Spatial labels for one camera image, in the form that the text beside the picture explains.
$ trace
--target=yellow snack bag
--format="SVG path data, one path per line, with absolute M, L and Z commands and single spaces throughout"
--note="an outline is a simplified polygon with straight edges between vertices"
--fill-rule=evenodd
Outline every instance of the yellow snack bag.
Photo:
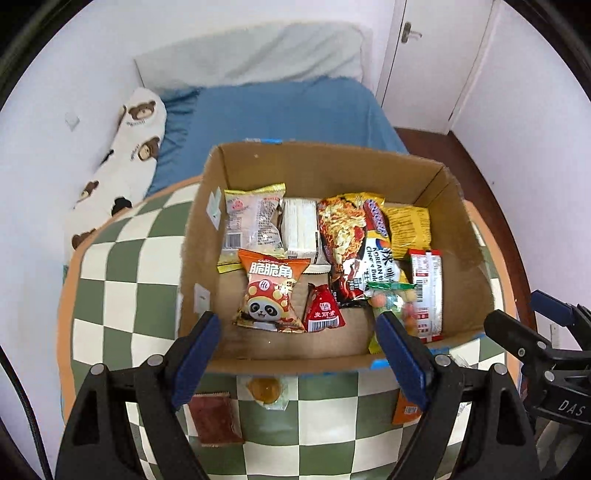
M 429 210 L 408 205 L 385 207 L 392 233 L 392 256 L 404 258 L 408 249 L 431 250 L 431 219 Z

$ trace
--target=blue bedsheet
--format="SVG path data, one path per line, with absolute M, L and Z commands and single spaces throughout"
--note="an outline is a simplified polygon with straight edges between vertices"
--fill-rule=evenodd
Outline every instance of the blue bedsheet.
M 408 153 L 373 94 L 359 82 L 320 78 L 171 92 L 148 195 L 199 175 L 215 145 L 275 138 Z

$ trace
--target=cheese buldak package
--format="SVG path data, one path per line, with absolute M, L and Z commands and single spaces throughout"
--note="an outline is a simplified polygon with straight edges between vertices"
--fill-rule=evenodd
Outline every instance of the cheese buldak package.
M 408 283 L 392 256 L 384 198 L 348 193 L 318 203 L 324 253 L 332 265 L 330 286 L 340 307 L 366 306 L 367 282 Z

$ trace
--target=wall outlet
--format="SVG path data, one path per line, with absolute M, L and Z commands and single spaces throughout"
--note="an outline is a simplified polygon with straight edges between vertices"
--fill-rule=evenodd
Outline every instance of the wall outlet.
M 74 112 L 66 112 L 66 125 L 70 127 L 70 131 L 73 132 L 74 129 L 80 123 L 80 118 Z

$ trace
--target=white label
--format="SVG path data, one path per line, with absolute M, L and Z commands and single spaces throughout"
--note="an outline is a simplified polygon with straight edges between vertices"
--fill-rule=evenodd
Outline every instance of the white label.
M 222 218 L 222 211 L 220 210 L 220 201 L 219 199 L 216 198 L 217 197 L 217 191 L 216 194 L 214 195 L 213 192 L 211 192 L 209 194 L 209 201 L 207 202 L 207 208 L 206 208 L 206 212 L 207 215 L 209 215 L 209 219 L 212 221 L 213 226 L 216 228 L 216 230 L 219 230 L 220 228 L 220 218 Z
M 226 231 L 222 250 L 238 250 L 242 246 L 242 232 Z
M 178 332 L 178 329 L 181 325 L 181 306 L 183 305 L 183 294 L 177 291 L 177 305 L 174 312 L 174 328 L 175 332 Z
M 193 310 L 197 314 L 197 317 L 201 318 L 201 315 L 209 310 L 209 290 L 196 283 L 194 287 L 194 295 Z
M 324 328 L 328 327 L 338 327 L 339 326 L 339 318 L 334 317 L 328 320 L 308 320 L 308 331 L 309 332 L 318 332 Z

